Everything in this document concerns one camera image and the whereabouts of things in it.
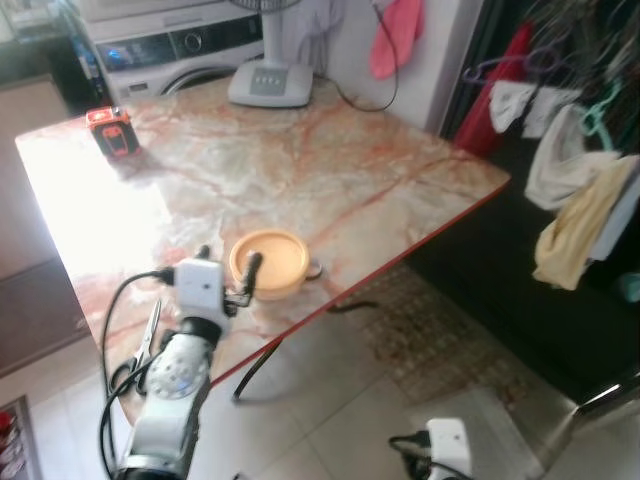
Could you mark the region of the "orange lidded plastic container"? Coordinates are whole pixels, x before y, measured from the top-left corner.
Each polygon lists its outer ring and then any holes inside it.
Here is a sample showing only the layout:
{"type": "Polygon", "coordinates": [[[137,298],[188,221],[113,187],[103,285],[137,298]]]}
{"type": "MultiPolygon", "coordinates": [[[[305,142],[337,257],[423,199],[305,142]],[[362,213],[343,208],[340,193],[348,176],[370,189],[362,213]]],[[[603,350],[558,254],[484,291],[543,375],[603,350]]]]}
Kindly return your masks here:
{"type": "Polygon", "coordinates": [[[291,296],[308,278],[312,265],[310,248],[288,230],[253,230],[230,247],[227,266],[230,275],[241,284],[252,253],[262,257],[253,288],[253,298],[257,301],[291,296]]]}

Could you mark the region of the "marble pattern table red edge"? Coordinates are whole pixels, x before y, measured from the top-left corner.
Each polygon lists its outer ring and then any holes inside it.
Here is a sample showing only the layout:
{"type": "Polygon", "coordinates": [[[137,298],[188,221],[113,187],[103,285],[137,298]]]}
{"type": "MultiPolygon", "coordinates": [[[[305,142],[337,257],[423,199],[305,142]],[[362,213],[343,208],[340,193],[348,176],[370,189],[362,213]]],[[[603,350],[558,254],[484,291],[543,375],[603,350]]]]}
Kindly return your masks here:
{"type": "Polygon", "coordinates": [[[255,230],[306,244],[323,275],[256,300],[221,340],[212,375],[234,383],[270,344],[383,274],[508,186],[509,175],[396,116],[358,111],[329,84],[307,108],[227,101],[221,83],[138,102],[140,154],[110,160],[86,123],[20,134],[15,146],[84,320],[110,369],[140,343],[163,288],[119,284],[209,246],[227,261],[255,230]]]}

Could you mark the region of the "orange black box device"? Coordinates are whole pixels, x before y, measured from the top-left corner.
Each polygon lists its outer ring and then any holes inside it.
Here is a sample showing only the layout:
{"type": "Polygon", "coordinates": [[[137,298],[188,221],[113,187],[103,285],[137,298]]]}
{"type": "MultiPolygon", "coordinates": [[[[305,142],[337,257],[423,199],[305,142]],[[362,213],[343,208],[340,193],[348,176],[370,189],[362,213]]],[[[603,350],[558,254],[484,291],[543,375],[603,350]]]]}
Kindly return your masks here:
{"type": "Polygon", "coordinates": [[[127,110],[115,106],[93,109],[84,114],[84,120],[102,155],[118,159],[140,151],[140,141],[127,110]]]}

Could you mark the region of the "teal hanging cloth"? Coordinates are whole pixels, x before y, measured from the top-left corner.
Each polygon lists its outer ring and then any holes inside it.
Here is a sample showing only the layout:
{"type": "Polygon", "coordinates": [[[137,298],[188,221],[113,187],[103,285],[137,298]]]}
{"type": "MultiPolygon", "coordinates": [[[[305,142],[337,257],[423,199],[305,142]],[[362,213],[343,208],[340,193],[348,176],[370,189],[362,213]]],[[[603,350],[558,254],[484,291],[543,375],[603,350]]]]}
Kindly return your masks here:
{"type": "Polygon", "coordinates": [[[627,271],[618,276],[616,288],[622,300],[627,303],[637,303],[640,301],[640,271],[627,271]]]}

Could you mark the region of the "white standing fan base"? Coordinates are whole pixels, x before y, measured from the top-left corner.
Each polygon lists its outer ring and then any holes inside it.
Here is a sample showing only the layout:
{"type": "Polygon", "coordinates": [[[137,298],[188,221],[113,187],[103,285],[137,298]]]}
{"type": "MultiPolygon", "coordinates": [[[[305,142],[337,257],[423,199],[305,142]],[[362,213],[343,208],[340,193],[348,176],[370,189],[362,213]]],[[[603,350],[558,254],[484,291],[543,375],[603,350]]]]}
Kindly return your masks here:
{"type": "Polygon", "coordinates": [[[239,65],[230,79],[228,99],[248,108],[305,108],[311,99],[314,69],[292,63],[283,55],[283,13],[301,0],[227,0],[260,14],[261,59],[239,65]]]}

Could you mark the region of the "patterned floor rug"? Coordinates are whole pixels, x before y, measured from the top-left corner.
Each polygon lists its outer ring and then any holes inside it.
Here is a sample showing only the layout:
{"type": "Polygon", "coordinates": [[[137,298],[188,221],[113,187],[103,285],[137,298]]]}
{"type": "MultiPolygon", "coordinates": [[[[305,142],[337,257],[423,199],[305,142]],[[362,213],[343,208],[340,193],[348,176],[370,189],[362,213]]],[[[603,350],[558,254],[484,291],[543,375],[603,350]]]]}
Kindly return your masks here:
{"type": "Polygon", "coordinates": [[[408,401],[486,388],[509,408],[540,385],[480,321],[408,266],[376,275],[329,311],[356,325],[408,401]]]}

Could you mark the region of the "white washing machine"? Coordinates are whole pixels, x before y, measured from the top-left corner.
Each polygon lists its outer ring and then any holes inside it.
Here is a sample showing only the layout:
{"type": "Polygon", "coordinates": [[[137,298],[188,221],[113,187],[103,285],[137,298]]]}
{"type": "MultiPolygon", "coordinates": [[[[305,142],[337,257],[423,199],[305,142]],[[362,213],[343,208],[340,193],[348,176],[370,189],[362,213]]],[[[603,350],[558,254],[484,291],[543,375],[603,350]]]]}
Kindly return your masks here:
{"type": "Polygon", "coordinates": [[[229,0],[67,0],[110,99],[169,95],[262,58],[261,15],[229,0]]]}

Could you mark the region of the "yellow hanging garment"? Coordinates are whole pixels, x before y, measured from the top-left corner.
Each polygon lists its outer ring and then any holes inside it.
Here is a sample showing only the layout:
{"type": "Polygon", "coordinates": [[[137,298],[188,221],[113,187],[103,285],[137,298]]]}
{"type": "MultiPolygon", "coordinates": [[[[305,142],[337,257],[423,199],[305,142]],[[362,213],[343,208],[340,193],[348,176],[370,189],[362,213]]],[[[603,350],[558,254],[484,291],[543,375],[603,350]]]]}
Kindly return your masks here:
{"type": "Polygon", "coordinates": [[[622,195],[639,156],[613,156],[584,187],[568,197],[556,219],[540,234],[532,276],[553,287],[573,291],[588,268],[589,253],[622,195]]]}

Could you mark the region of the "teal clothes hanger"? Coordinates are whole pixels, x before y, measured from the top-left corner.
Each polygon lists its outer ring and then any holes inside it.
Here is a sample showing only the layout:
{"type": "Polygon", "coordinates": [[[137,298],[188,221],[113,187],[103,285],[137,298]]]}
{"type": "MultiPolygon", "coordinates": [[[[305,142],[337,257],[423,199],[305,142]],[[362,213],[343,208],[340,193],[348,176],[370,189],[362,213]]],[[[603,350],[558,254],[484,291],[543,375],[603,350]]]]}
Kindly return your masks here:
{"type": "Polygon", "coordinates": [[[614,79],[607,92],[582,113],[580,122],[582,132],[584,132],[586,137],[594,136],[598,138],[600,146],[602,146],[605,151],[616,151],[612,134],[609,132],[607,122],[605,122],[605,114],[607,114],[612,102],[620,96],[622,88],[623,86],[620,79],[614,79]]]}

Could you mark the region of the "grey hanging cloth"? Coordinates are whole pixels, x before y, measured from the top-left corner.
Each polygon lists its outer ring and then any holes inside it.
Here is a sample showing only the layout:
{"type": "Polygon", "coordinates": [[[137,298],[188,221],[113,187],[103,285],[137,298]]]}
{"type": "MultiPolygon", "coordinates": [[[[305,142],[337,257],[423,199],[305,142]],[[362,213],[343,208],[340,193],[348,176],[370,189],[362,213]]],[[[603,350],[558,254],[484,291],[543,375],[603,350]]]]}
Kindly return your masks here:
{"type": "Polygon", "coordinates": [[[330,38],[346,17],[344,0],[300,0],[282,13],[280,54],[319,73],[328,67],[330,38]]]}

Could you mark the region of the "white hanging garment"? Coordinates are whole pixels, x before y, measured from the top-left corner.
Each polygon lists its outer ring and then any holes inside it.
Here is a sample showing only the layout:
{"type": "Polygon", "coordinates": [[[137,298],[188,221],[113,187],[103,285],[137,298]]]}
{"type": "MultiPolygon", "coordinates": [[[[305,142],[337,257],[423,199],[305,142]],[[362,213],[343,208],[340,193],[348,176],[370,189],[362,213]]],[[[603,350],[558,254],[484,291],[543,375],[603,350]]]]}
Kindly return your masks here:
{"type": "Polygon", "coordinates": [[[525,196],[541,210],[558,211],[596,175],[621,160],[616,150],[589,150],[582,127],[586,110],[566,104],[554,116],[532,157],[525,196]]]}

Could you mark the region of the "pink hanging cloth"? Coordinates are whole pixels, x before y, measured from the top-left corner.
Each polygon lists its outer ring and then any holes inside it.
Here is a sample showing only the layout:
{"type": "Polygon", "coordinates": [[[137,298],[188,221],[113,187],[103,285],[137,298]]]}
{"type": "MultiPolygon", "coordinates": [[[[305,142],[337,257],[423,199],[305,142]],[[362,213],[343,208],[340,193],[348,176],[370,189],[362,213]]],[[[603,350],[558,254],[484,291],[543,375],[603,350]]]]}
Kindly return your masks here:
{"type": "Polygon", "coordinates": [[[372,42],[370,74],[379,81],[393,77],[410,61],[424,26],[424,0],[387,0],[372,42]]]}

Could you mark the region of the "red hanging cloth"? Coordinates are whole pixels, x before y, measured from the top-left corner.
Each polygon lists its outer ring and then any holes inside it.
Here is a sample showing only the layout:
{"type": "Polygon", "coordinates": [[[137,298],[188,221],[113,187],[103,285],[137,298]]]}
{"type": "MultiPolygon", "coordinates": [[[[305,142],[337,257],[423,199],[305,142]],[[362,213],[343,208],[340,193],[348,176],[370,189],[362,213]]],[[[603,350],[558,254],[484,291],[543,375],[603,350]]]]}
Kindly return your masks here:
{"type": "Polygon", "coordinates": [[[503,54],[480,61],[463,74],[465,115],[454,129],[453,143],[477,156],[498,150],[532,95],[525,67],[532,51],[532,24],[526,20],[512,24],[502,40],[503,54]]]}

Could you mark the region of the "small white hanging cloth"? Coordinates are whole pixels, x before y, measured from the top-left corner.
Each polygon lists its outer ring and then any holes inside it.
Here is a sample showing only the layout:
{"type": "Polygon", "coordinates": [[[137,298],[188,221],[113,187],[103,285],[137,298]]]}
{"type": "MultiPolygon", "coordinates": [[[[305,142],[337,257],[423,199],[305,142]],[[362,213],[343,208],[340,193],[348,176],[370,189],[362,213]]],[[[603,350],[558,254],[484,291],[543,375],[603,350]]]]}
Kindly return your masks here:
{"type": "Polygon", "coordinates": [[[488,111],[495,133],[506,133],[526,113],[538,92],[536,84],[499,79],[490,88],[488,111]]]}

